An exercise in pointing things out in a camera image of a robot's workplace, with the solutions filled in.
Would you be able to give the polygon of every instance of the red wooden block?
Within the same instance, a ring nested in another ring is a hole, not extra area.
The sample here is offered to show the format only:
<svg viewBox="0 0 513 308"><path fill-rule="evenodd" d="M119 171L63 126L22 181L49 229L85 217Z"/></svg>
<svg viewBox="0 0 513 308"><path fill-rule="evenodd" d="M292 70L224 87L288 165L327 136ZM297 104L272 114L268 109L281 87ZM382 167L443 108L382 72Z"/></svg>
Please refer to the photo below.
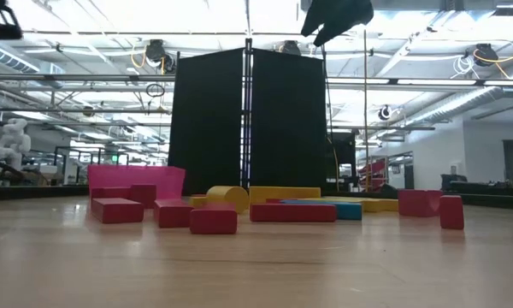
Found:
<svg viewBox="0 0 513 308"><path fill-rule="evenodd" d="M463 202L460 196L443 196L439 199L441 227L463 230Z"/></svg>
<svg viewBox="0 0 513 308"><path fill-rule="evenodd" d="M432 217L439 214L440 191L402 189L398 191L399 215Z"/></svg>
<svg viewBox="0 0 513 308"><path fill-rule="evenodd" d="M334 204L251 204L252 222L334 222Z"/></svg>
<svg viewBox="0 0 513 308"><path fill-rule="evenodd" d="M190 212L190 232L193 234L235 234L238 213L235 210L199 209Z"/></svg>
<svg viewBox="0 0 513 308"><path fill-rule="evenodd" d="M103 187L102 198L125 198L131 197L130 187Z"/></svg>
<svg viewBox="0 0 513 308"><path fill-rule="evenodd" d="M93 188L89 198L104 198L104 188Z"/></svg>
<svg viewBox="0 0 513 308"><path fill-rule="evenodd" d="M144 206L124 198L95 198L91 213L102 223L142 222Z"/></svg>
<svg viewBox="0 0 513 308"><path fill-rule="evenodd" d="M194 209L182 200L156 200L154 220L160 228L190 227L190 212Z"/></svg>
<svg viewBox="0 0 513 308"><path fill-rule="evenodd" d="M130 200L144 204L145 209L153 209L156 201L156 185L133 184L131 185Z"/></svg>

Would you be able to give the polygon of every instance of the white robot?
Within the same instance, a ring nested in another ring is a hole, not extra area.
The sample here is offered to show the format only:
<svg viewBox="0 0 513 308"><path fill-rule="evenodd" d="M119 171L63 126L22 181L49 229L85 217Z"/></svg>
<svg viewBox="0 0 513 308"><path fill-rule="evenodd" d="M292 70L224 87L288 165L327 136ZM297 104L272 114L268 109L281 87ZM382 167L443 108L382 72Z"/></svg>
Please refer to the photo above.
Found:
<svg viewBox="0 0 513 308"><path fill-rule="evenodd" d="M8 165L21 170L23 154L31 150L31 137L25 135L27 120L9 119L3 126L3 136L0 139L0 159L6 159Z"/></svg>

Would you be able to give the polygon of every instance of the blue block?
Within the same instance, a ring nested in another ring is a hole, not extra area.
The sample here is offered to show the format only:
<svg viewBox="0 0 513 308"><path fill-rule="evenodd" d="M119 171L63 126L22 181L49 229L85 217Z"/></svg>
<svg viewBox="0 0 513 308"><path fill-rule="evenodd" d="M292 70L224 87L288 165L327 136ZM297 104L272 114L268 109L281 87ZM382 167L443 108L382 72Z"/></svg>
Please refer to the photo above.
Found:
<svg viewBox="0 0 513 308"><path fill-rule="evenodd" d="M363 208L359 203L342 201L315 201L315 200L282 200L284 204L334 204L336 205L336 218L361 220L363 218Z"/></svg>

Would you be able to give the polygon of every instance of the black curtain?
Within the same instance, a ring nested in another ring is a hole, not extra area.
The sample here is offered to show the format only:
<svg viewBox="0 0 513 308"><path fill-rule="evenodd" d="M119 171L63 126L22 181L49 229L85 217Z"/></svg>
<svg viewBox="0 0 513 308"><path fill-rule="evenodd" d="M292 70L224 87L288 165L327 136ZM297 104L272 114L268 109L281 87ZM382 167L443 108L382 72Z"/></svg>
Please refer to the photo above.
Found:
<svg viewBox="0 0 513 308"><path fill-rule="evenodd" d="M179 60L168 165L186 170L184 195L237 186L243 49Z"/></svg>
<svg viewBox="0 0 513 308"><path fill-rule="evenodd" d="M253 50L252 186L322 187L325 80L319 59Z"/></svg>

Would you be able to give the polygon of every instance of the pink container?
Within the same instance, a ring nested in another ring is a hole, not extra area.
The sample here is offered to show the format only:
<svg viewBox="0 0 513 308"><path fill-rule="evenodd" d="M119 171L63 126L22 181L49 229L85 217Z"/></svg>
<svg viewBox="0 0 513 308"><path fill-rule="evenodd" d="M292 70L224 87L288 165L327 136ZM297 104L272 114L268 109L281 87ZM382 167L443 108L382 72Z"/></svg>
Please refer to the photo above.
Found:
<svg viewBox="0 0 513 308"><path fill-rule="evenodd" d="M95 188L131 187L133 184L156 185L156 199L180 198L185 170L160 166L89 165L90 192Z"/></svg>

